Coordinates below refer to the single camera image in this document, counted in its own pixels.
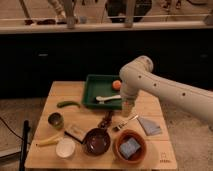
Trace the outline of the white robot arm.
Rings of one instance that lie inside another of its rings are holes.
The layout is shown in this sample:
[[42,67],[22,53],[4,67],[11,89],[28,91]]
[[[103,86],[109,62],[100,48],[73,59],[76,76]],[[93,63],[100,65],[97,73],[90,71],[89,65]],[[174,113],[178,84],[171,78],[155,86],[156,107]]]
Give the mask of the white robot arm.
[[135,104],[139,91],[146,91],[169,101],[213,126],[213,92],[193,87],[152,73],[152,60],[139,56],[124,65],[119,72],[123,102]]

